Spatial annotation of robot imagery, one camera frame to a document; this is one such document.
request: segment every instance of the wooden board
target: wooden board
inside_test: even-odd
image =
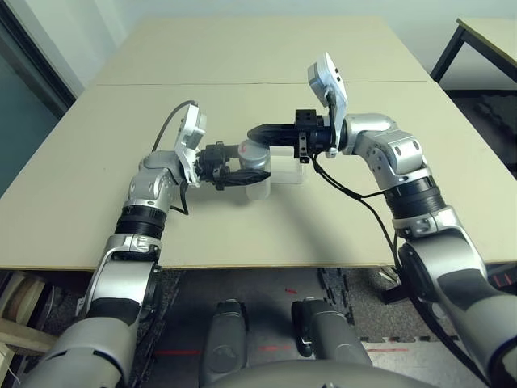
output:
[[[459,18],[457,22],[517,66],[517,19]]]
[[[349,112],[382,112],[418,137],[444,199],[487,262],[517,258],[515,180],[439,86],[360,82],[347,92]],[[237,143],[255,125],[289,123],[296,108],[319,106],[306,85],[92,87],[0,200],[0,265],[93,269],[139,161],[185,99],[198,100],[208,116],[202,146]],[[162,148],[174,144],[178,125],[179,117]],[[322,164],[357,192],[377,190],[359,157]],[[275,185],[265,201],[249,202],[243,188],[208,185],[187,198],[191,216],[171,212],[166,221],[160,264],[167,268],[392,263],[373,216],[311,170],[302,185]],[[370,202],[390,226],[385,202]]]
[[[148,19],[94,84],[306,83],[328,51],[348,82],[430,81],[375,16]]]

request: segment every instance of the floor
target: floor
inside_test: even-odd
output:
[[[329,289],[334,295],[341,293],[332,276],[341,281],[341,298],[330,297]],[[375,268],[324,273],[315,268],[185,272],[143,387],[198,386],[200,355],[212,313],[218,302],[228,298],[246,306],[248,366],[303,358],[296,350],[290,311],[292,302],[305,297],[334,299],[334,306],[345,314],[352,309],[357,336],[364,340],[375,366],[443,388],[481,387],[441,343],[429,342],[430,332],[409,302],[391,306],[380,302],[379,292],[391,286]],[[454,334],[448,322],[444,326]]]

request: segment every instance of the black joint cover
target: black joint cover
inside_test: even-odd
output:
[[[95,299],[86,314],[86,318],[115,318],[131,326],[140,313],[140,305],[132,299],[118,297],[101,297]]]

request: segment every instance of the clear plastic container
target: clear plastic container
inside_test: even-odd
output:
[[[300,184],[305,181],[305,164],[294,158],[292,147],[270,147],[271,183]]]

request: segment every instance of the beige tabletop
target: beige tabletop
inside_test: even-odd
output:
[[[459,18],[457,22],[517,66],[517,19]]]
[[[347,82],[430,81],[376,16],[148,19],[94,84],[303,83],[329,52]]]
[[[382,112],[418,137],[444,199],[487,262],[517,258],[516,183],[433,82],[347,84],[350,112]],[[3,267],[94,268],[113,233],[130,179],[171,108],[196,99],[208,116],[202,146],[241,141],[266,122],[319,108],[306,85],[93,86],[38,149],[0,200]],[[178,121],[162,139],[174,144]],[[359,157],[322,164],[348,187],[376,191]],[[171,212],[160,264],[168,268],[391,264],[373,216],[312,170],[301,185],[274,185],[265,201],[242,188],[187,193],[191,215]],[[381,198],[370,201],[390,226]]]

